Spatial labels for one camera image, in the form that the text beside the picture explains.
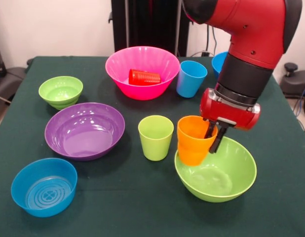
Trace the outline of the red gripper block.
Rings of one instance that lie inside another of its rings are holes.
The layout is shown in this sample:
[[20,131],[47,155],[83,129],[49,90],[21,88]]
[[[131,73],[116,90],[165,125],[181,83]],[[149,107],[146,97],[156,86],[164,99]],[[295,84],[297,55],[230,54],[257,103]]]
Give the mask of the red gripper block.
[[213,136],[217,122],[220,122],[221,127],[209,149],[209,153],[217,152],[229,125],[242,130],[250,130],[257,123],[260,114],[261,106],[258,103],[252,107],[233,104],[216,95],[215,90],[207,88],[200,102],[200,115],[209,120],[204,138],[208,139]]

